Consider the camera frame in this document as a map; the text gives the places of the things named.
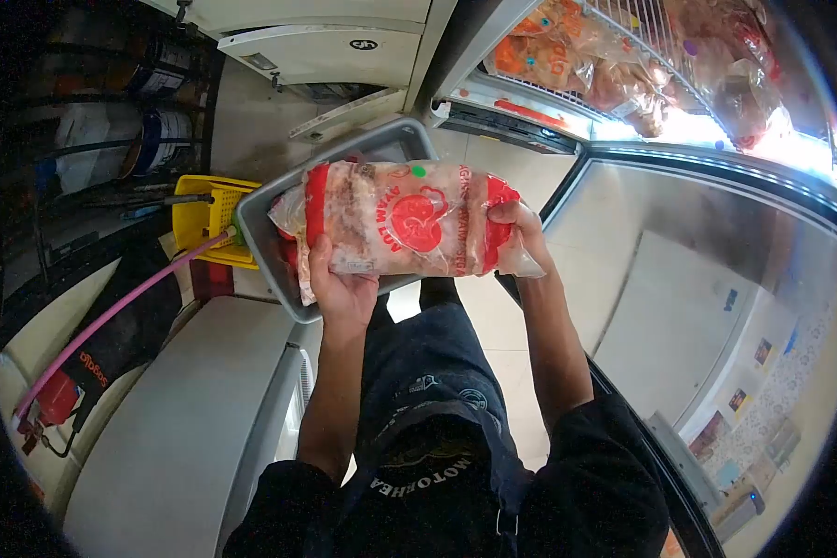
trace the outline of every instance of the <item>red logo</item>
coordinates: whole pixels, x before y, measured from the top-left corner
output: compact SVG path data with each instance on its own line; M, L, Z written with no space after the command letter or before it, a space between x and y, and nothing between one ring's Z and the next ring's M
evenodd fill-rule
M93 361L93 358L84 351L80 351L78 354L78 358L81 360L81 363L84 363L84 366L96 376L96 379L99 380L99 385L105 387L108 385L109 380L105 377L105 374L102 373L102 369L99 367L99 364Z
M400 242L416 252L430 252L443 236L437 220L449 209L444 193L422 186L421 194L406 195L391 209L391 226ZM428 197L434 194L435 199Z

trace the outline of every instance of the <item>hand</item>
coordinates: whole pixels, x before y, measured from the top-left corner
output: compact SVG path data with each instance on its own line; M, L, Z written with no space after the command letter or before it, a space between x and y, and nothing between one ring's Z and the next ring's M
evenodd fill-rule
M310 251L310 283L324 321L323 337L347 343L366 333L379 297L379 278L331 273L331 257L332 241L319 235Z
M543 222L539 219L539 215L525 206L523 202L512 200L499 206L491 207L487 211L486 217L494 223L501 223L503 225L513 224L518 227L521 231L521 240L524 243L524 248L530 252L534 261L539 263L546 273L554 269L554 263L551 260L549 249L545 245Z

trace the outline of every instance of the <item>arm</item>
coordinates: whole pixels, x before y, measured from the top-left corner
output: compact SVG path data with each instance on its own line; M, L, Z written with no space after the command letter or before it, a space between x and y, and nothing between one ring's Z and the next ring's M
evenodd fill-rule
M328 271L332 245L320 236L310 254L311 286L323 317L316 385L301 421L297 461L341 485L356 445L366 327L379 280Z
M551 435L561 415L591 401L589 365L570 320L564 285L545 246L539 216L519 202L491 208L488 216L517 225L524 247L545 271L540 278L515 279L524 309L536 400Z

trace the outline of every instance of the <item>glass freezer door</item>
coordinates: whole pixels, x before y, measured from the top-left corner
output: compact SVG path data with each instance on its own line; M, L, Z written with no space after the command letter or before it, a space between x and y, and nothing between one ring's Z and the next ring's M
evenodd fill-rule
M837 412L837 190L711 149L584 148L541 217L593 383L662 466L664 555L753 556Z

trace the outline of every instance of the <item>yellow mop bucket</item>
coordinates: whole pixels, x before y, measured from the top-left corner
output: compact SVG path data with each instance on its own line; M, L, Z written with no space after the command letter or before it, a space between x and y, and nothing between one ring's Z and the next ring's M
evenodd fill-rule
M191 202L175 204L171 208L174 240L178 249L192 250L213 239L230 225L239 199L260 186L247 180L226 179L219 176L185 174L177 181L175 195L211 194L213 203ZM199 260L222 263L256 270L257 263L247 246L233 244L227 239L197 256Z

